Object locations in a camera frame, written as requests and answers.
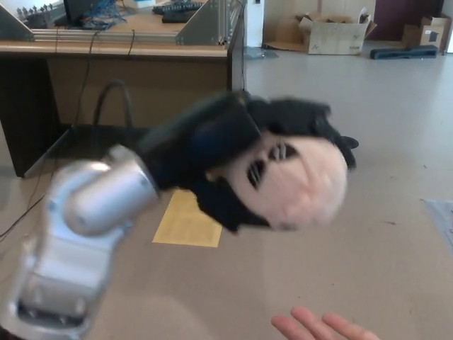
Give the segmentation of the person's bare hand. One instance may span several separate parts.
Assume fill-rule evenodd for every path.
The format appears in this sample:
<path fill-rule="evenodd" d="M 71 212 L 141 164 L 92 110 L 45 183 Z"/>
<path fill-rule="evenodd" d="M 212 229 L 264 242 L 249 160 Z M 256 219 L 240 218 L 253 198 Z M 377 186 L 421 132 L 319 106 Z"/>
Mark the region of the person's bare hand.
<path fill-rule="evenodd" d="M 291 317 L 276 316 L 271 324 L 290 340 L 379 340 L 379 337 L 353 322 L 327 313 L 321 318 L 305 307 L 293 307 Z"/>

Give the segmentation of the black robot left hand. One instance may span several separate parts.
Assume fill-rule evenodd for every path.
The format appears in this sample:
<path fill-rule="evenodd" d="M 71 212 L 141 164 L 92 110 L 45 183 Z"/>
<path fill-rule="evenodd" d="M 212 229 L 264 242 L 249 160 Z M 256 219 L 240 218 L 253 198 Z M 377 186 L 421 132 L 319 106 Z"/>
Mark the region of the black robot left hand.
<path fill-rule="evenodd" d="M 158 190 L 190 191 L 230 232 L 326 224 L 356 166 L 330 114 L 316 101 L 227 92 L 151 130 L 137 153 Z"/>

